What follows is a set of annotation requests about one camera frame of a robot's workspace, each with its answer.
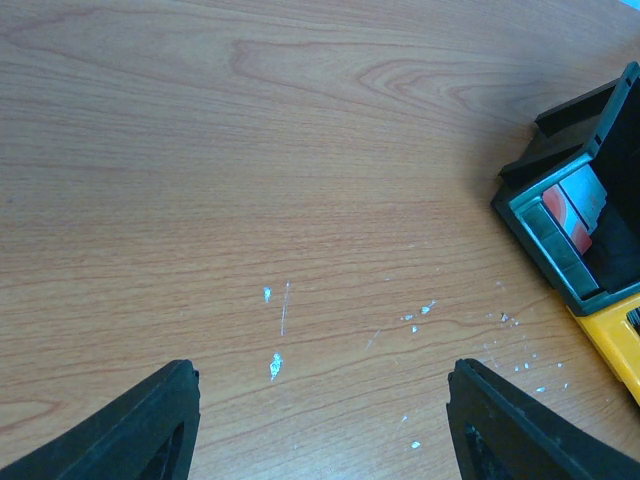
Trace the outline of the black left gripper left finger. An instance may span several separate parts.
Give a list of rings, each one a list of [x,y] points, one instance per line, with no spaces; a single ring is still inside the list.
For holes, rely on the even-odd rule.
[[[1,469],[3,479],[186,479],[200,422],[199,372],[173,360],[64,434]]]

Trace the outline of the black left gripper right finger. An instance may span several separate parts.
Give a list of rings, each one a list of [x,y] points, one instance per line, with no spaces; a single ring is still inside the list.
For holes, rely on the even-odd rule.
[[[446,405],[463,479],[637,479],[639,462],[566,421],[481,362],[459,359]]]

